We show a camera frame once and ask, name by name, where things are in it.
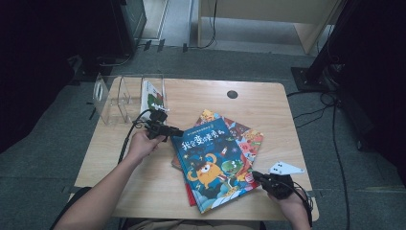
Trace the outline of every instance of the colorful book cover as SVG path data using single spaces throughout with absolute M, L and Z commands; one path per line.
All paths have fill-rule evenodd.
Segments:
M 171 141 L 201 213 L 258 187 L 222 119 L 185 130 L 183 137 Z
M 242 125 L 238 122 L 235 122 L 231 119 L 223 117 L 220 114 L 214 113 L 208 109 L 205 109 L 202 112 L 195 126 L 197 127 L 219 118 L 223 119 L 227 128 L 230 130 L 234 139 L 238 143 L 242 154 L 245 156 L 248 163 L 252 166 L 255 157 L 258 154 L 260 144 L 262 143 L 263 133 L 248 126 Z M 174 168 L 179 170 L 181 169 L 179 159 L 176 155 L 173 157 L 171 164 Z
M 164 106 L 164 97 L 162 93 L 149 80 L 143 80 L 143 90 L 141 93 L 140 113 L 147 109 L 155 110 L 155 105 Z M 150 112 L 146 112 L 141 118 L 149 120 Z

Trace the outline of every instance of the hand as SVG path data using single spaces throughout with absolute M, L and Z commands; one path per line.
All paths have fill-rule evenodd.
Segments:
M 138 131 L 131 138 L 131 144 L 128 148 L 127 156 L 124 159 L 130 159 L 132 162 L 141 163 L 147 155 L 150 155 L 158 144 L 165 139 L 165 136 L 157 136 L 154 139 L 149 140 L 147 137 L 147 131 Z
M 296 191 L 305 198 L 305 193 L 302 190 L 298 189 Z M 283 215 L 292 224 L 294 230 L 310 229 L 307 211 L 305 210 L 302 200 L 295 193 L 286 199 L 276 199 L 270 194 L 268 194 L 268 196 L 281 206 Z

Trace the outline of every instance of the blue book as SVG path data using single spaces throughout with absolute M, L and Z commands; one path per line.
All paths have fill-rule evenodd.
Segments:
M 200 213 L 205 213 L 258 187 L 236 139 L 223 119 L 171 137 L 185 180 Z

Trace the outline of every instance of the wooden table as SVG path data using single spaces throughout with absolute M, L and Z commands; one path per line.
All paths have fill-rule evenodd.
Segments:
M 140 78 L 125 78 L 127 88 L 139 109 Z M 168 125 L 187 129 L 197 121 L 203 109 L 264 133 L 264 141 L 254 162 L 254 170 L 267 173 L 277 161 L 306 169 L 299 139 L 284 88 L 279 83 L 222 80 L 165 79 Z M 227 97 L 229 90 L 238 93 Z M 107 126 L 99 120 L 89 149 L 80 168 L 76 186 L 94 186 L 116 165 L 124 138 L 131 124 Z M 251 219 L 282 220 L 279 206 L 262 188 L 201 215 L 189 205 L 182 173 L 170 163 L 174 150 L 171 142 L 159 149 L 134 171 L 114 212 L 115 217 L 157 219 Z M 293 174 L 293 180 L 311 191 L 306 173 Z M 313 220 L 319 217 L 314 200 Z
M 201 18 L 214 17 L 216 0 L 199 0 L 197 43 L 200 46 Z M 304 52 L 309 54 L 327 24 L 334 24 L 341 0 L 221 0 L 216 17 L 294 23 Z

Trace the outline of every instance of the person's right hand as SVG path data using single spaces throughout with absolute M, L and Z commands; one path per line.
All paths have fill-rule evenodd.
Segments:
M 299 189 L 297 191 L 305 199 L 305 193 Z M 310 229 L 307 211 L 305 210 L 302 200 L 295 193 L 292 193 L 286 199 L 276 199 L 270 194 L 268 194 L 268 196 L 281 206 L 283 215 L 292 224 L 294 230 Z

